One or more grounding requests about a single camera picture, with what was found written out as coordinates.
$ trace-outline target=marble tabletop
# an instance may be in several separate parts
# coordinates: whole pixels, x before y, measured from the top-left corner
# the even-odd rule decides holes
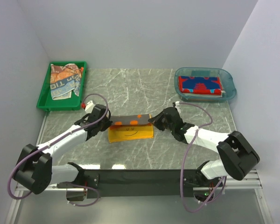
[[[172,69],[89,69],[84,83],[84,95],[100,93],[108,100],[112,115],[150,113],[152,116],[180,100],[174,88]],[[99,97],[92,98],[104,104]],[[228,102],[198,103],[213,117],[214,123],[205,129],[229,133],[235,130]],[[181,106],[181,117],[195,125],[207,123],[209,118],[198,108]],[[42,142],[66,131],[85,115],[85,111],[50,112],[47,116]],[[178,169],[186,144],[178,142],[169,131],[154,128],[153,139],[109,143],[107,131],[99,133],[65,153],[55,165],[74,162],[84,168]],[[218,155],[206,148],[193,146],[185,168],[197,168]]]

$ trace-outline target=yellow cloth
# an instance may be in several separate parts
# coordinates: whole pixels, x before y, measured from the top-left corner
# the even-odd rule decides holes
[[[110,143],[134,139],[151,139],[153,137],[154,126],[152,124],[111,126],[108,128],[108,139]]]

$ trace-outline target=white wall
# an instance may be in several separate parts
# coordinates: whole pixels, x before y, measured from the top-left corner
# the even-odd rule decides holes
[[[232,114],[261,162],[267,202],[280,224],[280,0],[259,0],[224,69],[238,90]]]
[[[36,109],[49,59],[15,0],[0,0],[0,224],[11,198],[7,178],[23,146],[35,144]]]
[[[18,0],[52,60],[221,68],[257,0]]]

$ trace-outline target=blue plastic bin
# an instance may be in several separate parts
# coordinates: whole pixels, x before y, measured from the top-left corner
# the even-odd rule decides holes
[[[223,90],[225,93],[222,97],[201,97],[201,96],[187,96],[180,92],[178,88],[178,77],[179,76],[195,76],[195,77],[220,77]],[[183,101],[195,101],[195,100],[207,100],[207,101],[226,101],[235,97],[237,90],[233,83],[231,74],[223,69],[214,68],[195,68],[195,67],[184,67],[180,68],[175,72],[174,76],[175,91]]]

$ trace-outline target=green tray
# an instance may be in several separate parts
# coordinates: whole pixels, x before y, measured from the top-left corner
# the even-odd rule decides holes
[[[61,99],[61,100],[53,100],[51,97],[51,89],[50,89],[50,77],[51,77],[51,64],[65,66],[66,64],[74,63],[79,68],[84,67],[81,79],[81,87],[80,94],[77,97],[74,93],[72,93],[71,98],[69,99]],[[85,74],[87,70],[86,62],[50,62],[48,71],[45,77],[45,80],[42,85],[42,91],[37,101],[37,108],[40,108],[44,111],[78,111],[81,108],[82,103],[82,91],[84,86]]]

